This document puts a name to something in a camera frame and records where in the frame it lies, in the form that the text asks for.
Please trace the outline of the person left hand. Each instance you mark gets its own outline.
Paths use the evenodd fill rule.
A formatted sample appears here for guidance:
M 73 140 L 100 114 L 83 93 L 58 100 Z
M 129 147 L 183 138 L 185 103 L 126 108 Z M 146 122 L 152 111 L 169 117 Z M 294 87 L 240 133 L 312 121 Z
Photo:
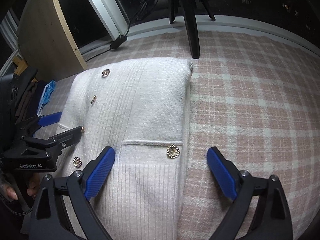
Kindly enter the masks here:
M 1 193 L 9 200 L 18 200 L 22 191 L 25 191 L 29 197 L 34 199 L 40 188 L 40 174 L 33 173 L 29 178 L 28 183 L 19 186 L 15 181 L 10 182 L 9 178 L 1 173 Z

